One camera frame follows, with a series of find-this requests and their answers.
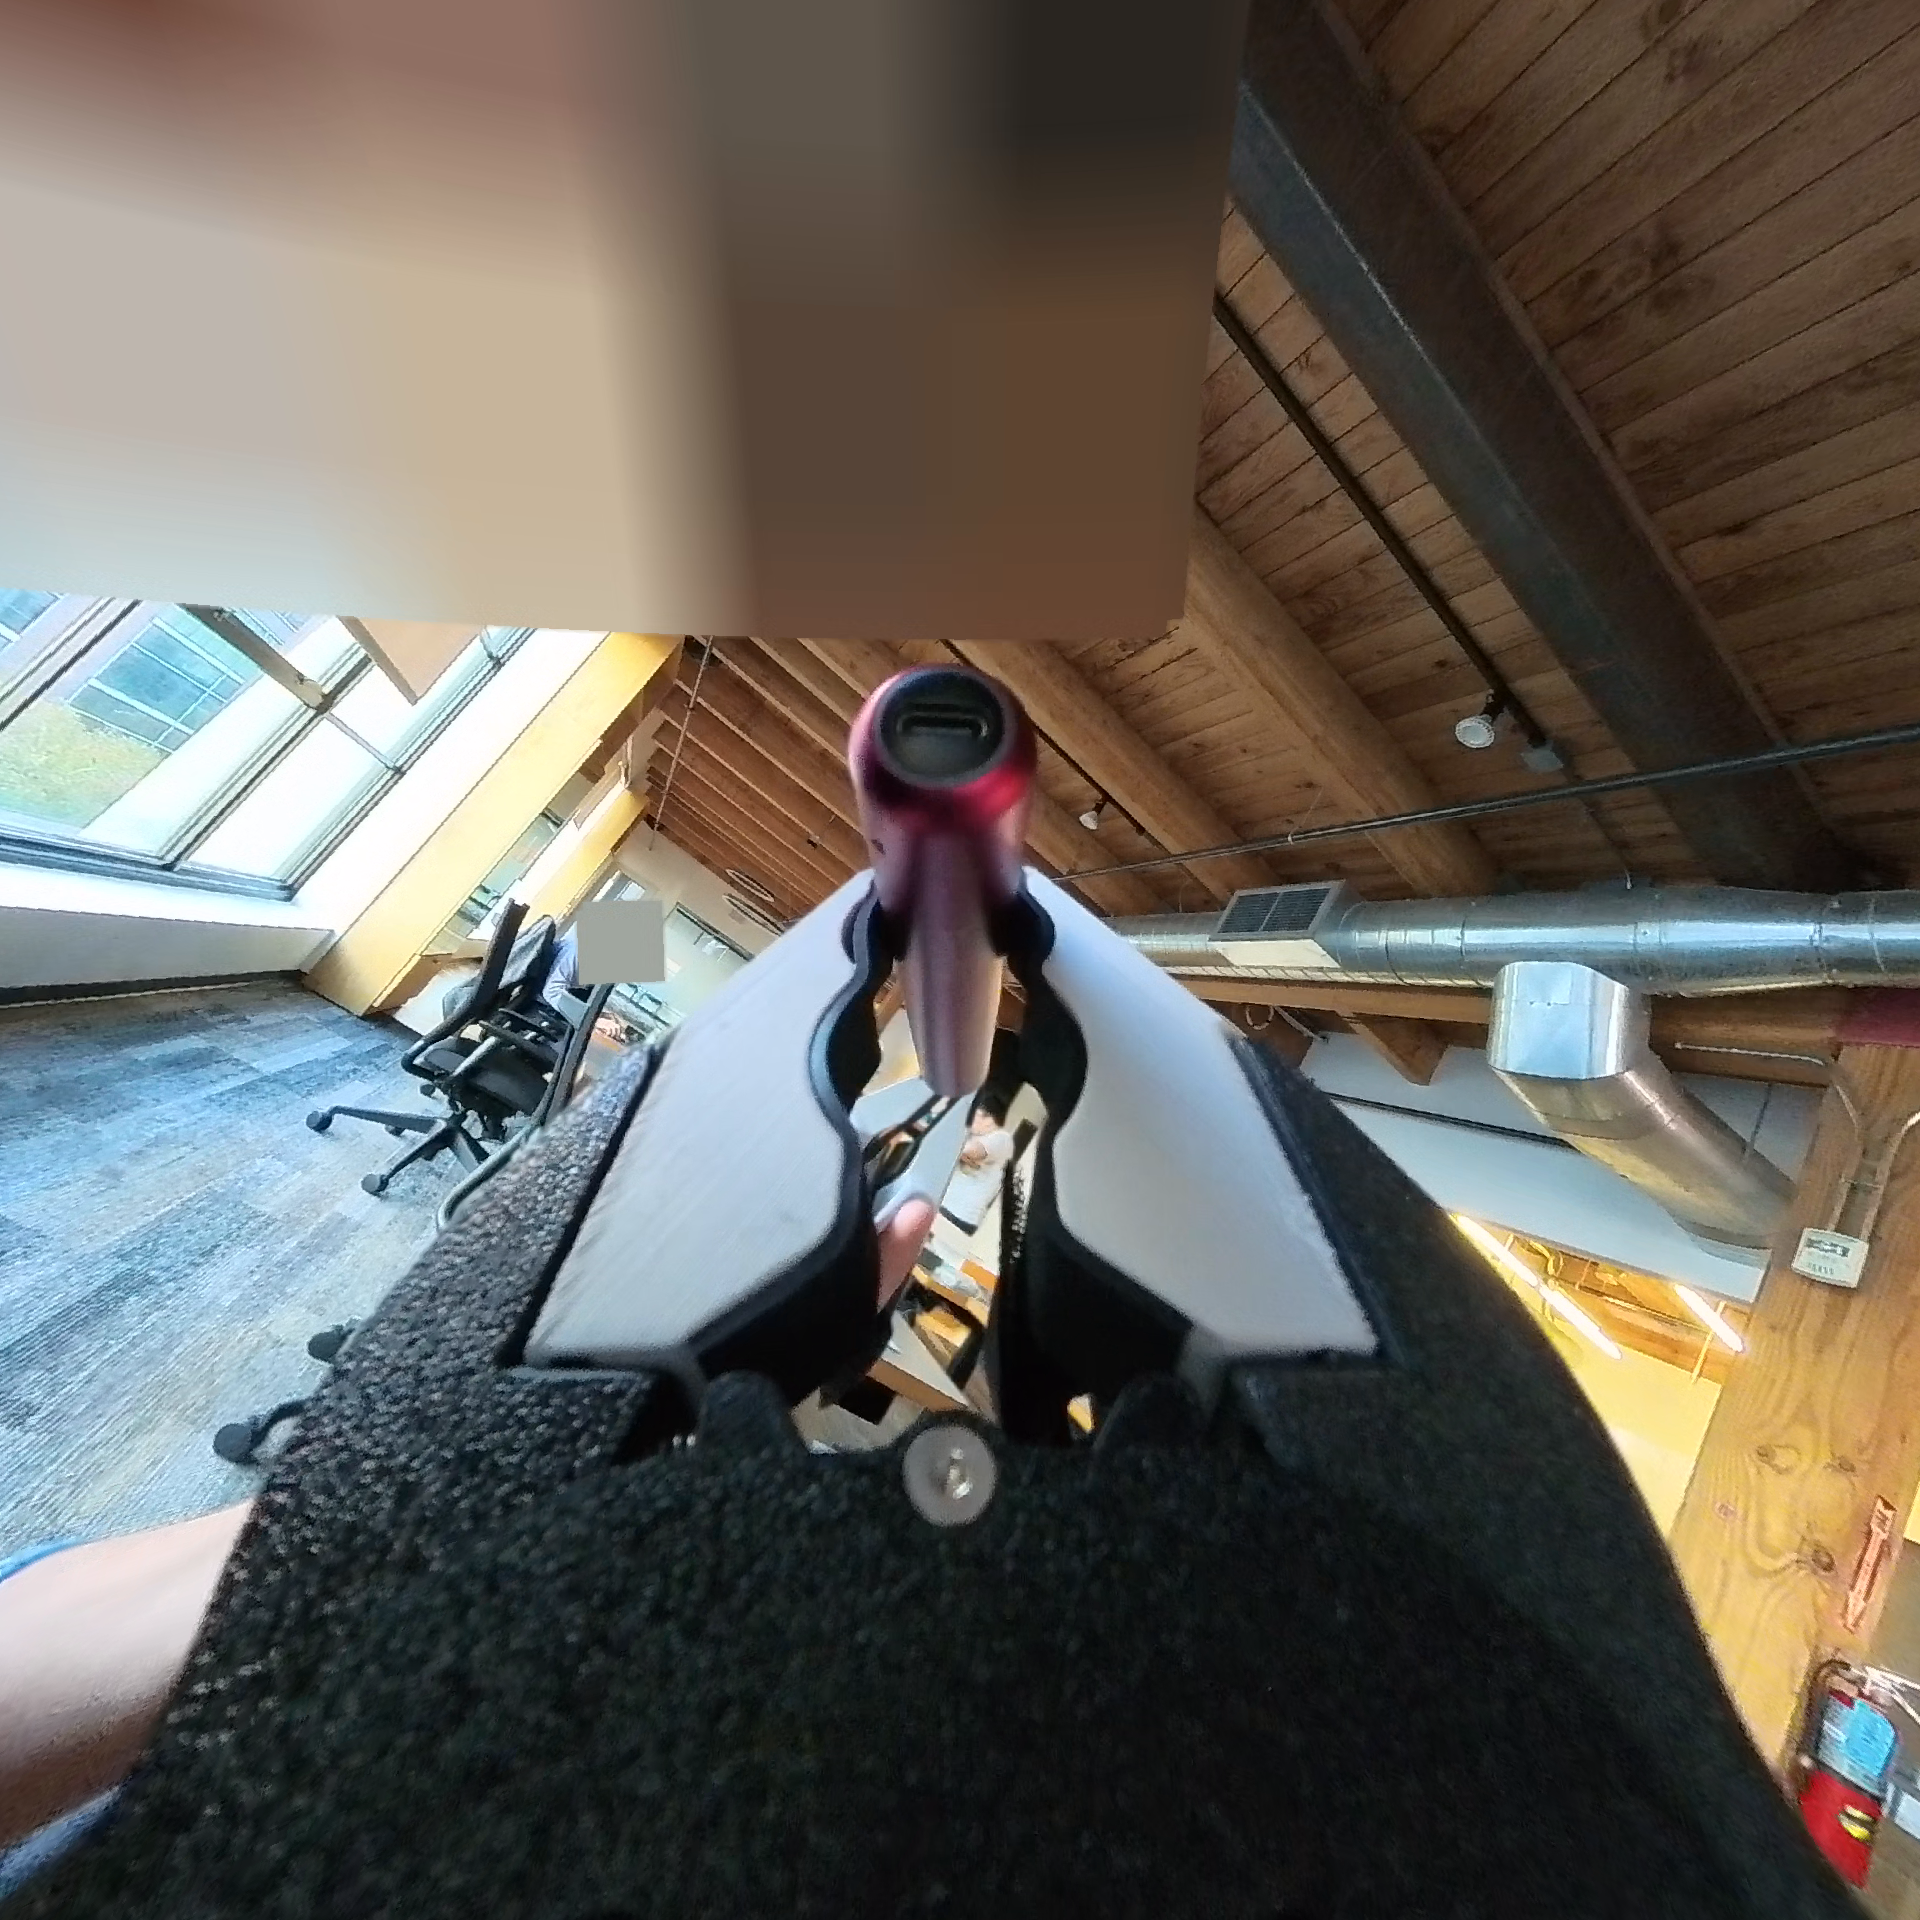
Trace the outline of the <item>silver duct with vent grille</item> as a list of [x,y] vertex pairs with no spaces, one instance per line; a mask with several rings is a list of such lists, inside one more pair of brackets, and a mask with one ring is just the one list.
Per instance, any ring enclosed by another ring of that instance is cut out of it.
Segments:
[[1913,987],[1918,894],[1666,885],[1365,901],[1342,880],[1237,891],[1216,912],[1111,919],[1186,976],[1488,990],[1515,965],[1575,965],[1664,997]]

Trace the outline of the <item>silver duct elbow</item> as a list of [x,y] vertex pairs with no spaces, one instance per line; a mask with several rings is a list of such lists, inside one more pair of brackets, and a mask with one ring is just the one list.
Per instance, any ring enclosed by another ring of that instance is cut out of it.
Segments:
[[1762,1264],[1790,1179],[1662,1063],[1648,997],[1593,967],[1499,969],[1486,1058],[1561,1143],[1630,1182],[1721,1257]]

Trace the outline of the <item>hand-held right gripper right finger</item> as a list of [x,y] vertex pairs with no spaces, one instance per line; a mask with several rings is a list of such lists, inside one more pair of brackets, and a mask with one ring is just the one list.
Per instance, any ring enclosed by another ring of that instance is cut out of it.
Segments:
[[1250,1365],[1378,1360],[1282,1065],[1040,873],[1006,933],[1042,1104],[999,1275],[1006,1435],[1065,1445],[1074,1399],[1145,1378],[1211,1410]]

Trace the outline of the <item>red electric screwdriver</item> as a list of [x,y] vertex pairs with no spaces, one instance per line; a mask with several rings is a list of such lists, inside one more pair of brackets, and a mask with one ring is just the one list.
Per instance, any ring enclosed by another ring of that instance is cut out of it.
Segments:
[[921,1072],[939,1097],[992,1063],[1001,933],[1024,885],[1038,743],[1008,686],[949,663],[875,688],[848,773]]

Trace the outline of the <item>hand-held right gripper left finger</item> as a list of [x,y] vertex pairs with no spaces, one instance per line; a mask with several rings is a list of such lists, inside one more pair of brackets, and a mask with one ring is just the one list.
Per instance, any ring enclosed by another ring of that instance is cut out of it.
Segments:
[[523,1344],[533,1369],[638,1369],[697,1401],[757,1374],[789,1401],[880,1330],[850,1109],[889,971],[859,873],[679,1024]]

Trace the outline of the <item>black office chair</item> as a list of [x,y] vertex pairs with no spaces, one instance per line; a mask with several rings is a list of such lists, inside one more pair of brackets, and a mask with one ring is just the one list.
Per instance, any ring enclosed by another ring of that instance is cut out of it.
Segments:
[[569,1035],[542,1001],[558,937],[555,919],[503,903],[478,974],[400,1056],[439,1104],[434,1115],[336,1104],[304,1118],[313,1134],[361,1120],[411,1138],[391,1166],[363,1175],[366,1193],[382,1195],[407,1168],[439,1157],[480,1173],[569,1102],[592,1033]]

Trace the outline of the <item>wooden pillar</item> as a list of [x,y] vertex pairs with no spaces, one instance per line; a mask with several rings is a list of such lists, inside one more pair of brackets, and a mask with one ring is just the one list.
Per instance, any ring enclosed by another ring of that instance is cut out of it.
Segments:
[[[1671,1557],[1719,1678],[1767,1765],[1785,1769],[1808,1680],[1861,1657],[1883,1614],[1918,1461],[1918,1049],[1851,1045],[1719,1390]],[[1806,1227],[1870,1239],[1863,1282],[1792,1273]],[[1840,1630],[1874,1497],[1899,1511],[1897,1552],[1863,1637]]]

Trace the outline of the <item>person's right hand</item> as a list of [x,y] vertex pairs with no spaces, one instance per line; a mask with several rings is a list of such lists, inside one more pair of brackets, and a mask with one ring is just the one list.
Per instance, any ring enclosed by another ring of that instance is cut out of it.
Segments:
[[939,1218],[939,1205],[923,1195],[907,1195],[873,1218],[875,1241],[875,1307],[887,1312],[912,1275],[926,1239]]

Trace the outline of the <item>red pillar sign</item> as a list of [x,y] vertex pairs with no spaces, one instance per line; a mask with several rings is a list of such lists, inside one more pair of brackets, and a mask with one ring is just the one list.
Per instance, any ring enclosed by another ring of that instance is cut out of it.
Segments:
[[1872,1614],[1877,1614],[1877,1607],[1881,1605],[1881,1582],[1890,1559],[1897,1552],[1897,1541],[1899,1511],[1890,1499],[1877,1495],[1867,1515],[1854,1570],[1840,1598],[1840,1630],[1847,1637],[1863,1637]]

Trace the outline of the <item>window with dark frame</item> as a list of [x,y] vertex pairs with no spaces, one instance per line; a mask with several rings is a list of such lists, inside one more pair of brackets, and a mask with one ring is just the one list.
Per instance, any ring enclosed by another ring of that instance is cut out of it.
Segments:
[[334,615],[5,590],[5,862],[288,898],[528,638],[414,697]]

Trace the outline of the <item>red fire extinguisher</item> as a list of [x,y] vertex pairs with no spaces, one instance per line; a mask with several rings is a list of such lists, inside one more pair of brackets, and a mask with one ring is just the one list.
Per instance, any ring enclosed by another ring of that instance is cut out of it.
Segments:
[[1817,1664],[1792,1742],[1792,1799],[1817,1851],[1854,1890],[1867,1883],[1897,1753],[1897,1728],[1867,1671],[1840,1657]]

